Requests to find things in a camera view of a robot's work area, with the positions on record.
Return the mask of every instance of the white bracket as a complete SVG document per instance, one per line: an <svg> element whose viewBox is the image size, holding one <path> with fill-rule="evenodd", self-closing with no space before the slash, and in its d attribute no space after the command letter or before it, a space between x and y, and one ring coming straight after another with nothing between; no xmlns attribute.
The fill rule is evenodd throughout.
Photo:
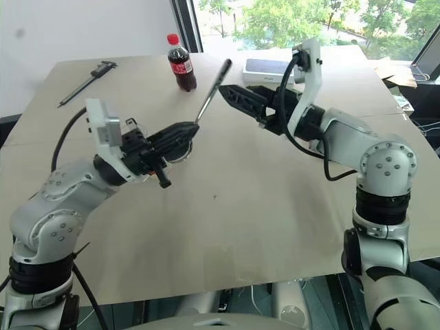
<svg viewBox="0 0 440 330"><path fill-rule="evenodd" d="M108 105L97 98L86 99L87 115L97 154L128 182L142 182L145 176L135 175L122 161L124 154L120 120Z"/></svg>

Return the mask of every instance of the green foliage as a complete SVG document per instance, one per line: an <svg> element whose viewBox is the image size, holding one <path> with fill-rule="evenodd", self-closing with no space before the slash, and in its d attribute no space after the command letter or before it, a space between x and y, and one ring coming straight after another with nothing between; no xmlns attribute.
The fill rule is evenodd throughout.
<svg viewBox="0 0 440 330"><path fill-rule="evenodd" d="M363 50L369 59L390 56L392 60L412 61L423 46L423 41L407 36L387 36L375 39L370 47Z"/></svg>
<svg viewBox="0 0 440 330"><path fill-rule="evenodd" d="M414 39L428 40L440 23L440 1L418 0L406 20L406 31Z"/></svg>
<svg viewBox="0 0 440 330"><path fill-rule="evenodd" d="M373 39L396 32L402 19L407 16L404 0L369 0L362 15L366 23L364 33L368 38L367 47Z"/></svg>
<svg viewBox="0 0 440 330"><path fill-rule="evenodd" d="M200 0L200 10L209 10L213 14L220 14L224 12L229 14L231 7L226 4L226 0Z"/></svg>
<svg viewBox="0 0 440 330"><path fill-rule="evenodd" d="M327 28L330 28L335 14L340 14L341 20L344 20L349 10L354 12L360 10L360 0L322 0L322 4L328 11Z"/></svg>
<svg viewBox="0 0 440 330"><path fill-rule="evenodd" d="M318 36L325 14L319 0L256 0L243 10L244 28L236 37L258 50L291 47Z"/></svg>
<svg viewBox="0 0 440 330"><path fill-rule="evenodd" d="M226 32L223 28L223 13L230 14L232 8L226 4L226 0L200 0L199 2L200 10L208 9L212 14L218 14L220 16L220 26L214 26L220 34L221 37L224 38L226 36Z"/></svg>

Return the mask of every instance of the wooden table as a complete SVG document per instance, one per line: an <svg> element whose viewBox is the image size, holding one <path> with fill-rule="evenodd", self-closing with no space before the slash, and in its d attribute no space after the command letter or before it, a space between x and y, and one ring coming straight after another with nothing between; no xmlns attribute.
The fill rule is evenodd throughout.
<svg viewBox="0 0 440 330"><path fill-rule="evenodd" d="M244 85L246 57L289 59L288 51L238 52L225 84ZM419 156L409 215L411 258L440 255L437 198L439 160L397 107L356 46L323 47L323 86L316 104L362 117L378 133L398 133ZM56 108L98 60L59 63L11 132L0 154L0 278L8 271L14 209L50 173L50 157L67 121L84 98L109 101L121 120L134 117L149 133L193 120L224 58L193 54L195 91L180 91L165 56L115 58L118 68ZM94 145L79 121L58 165L91 158ZM332 164L335 175L346 170ZM355 177L325 179L322 162L298 152L284 137L214 97L190 158L168 169L173 185L156 178L126 184L91 214L77 260L100 304L122 303L341 272L350 228ZM82 304L88 300L75 285Z"/></svg>

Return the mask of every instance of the coca-cola bottle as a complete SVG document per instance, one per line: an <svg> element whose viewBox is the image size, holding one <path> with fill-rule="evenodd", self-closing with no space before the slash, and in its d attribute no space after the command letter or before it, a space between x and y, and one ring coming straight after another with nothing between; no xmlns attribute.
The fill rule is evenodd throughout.
<svg viewBox="0 0 440 330"><path fill-rule="evenodd" d="M195 89L197 87L197 81L194 76L190 53L179 44L178 35L169 34L166 38L169 44L173 46L168 52L168 60L176 76L177 84L185 91Z"/></svg>

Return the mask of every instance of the robotic arm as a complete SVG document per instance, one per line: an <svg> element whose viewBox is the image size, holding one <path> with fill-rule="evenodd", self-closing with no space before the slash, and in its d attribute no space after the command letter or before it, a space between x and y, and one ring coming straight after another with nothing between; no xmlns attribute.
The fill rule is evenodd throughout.
<svg viewBox="0 0 440 330"><path fill-rule="evenodd" d="M283 90L295 64L301 72L296 81L305 81L302 94ZM342 265L364 288L372 329L438 329L439 303L407 275L406 210L417 157L399 136L379 136L352 115L314 105L321 65L319 44L309 39L293 48L292 62L276 91L228 85L220 92L229 105L255 118L264 129L284 133L291 141L294 136L307 141L324 167L331 160L357 171L354 228L344 233ZM275 114L267 115L267 107Z"/></svg>
<svg viewBox="0 0 440 330"><path fill-rule="evenodd" d="M98 149L93 163L80 159L56 169L12 215L2 329L76 328L78 296L70 294L73 252L87 217L125 182L156 174L162 188L170 186L163 168L185 159L199 129L197 123L179 122L145 137L131 118L126 121L130 131L122 135L119 118L99 100L87 100L87 115Z"/></svg>

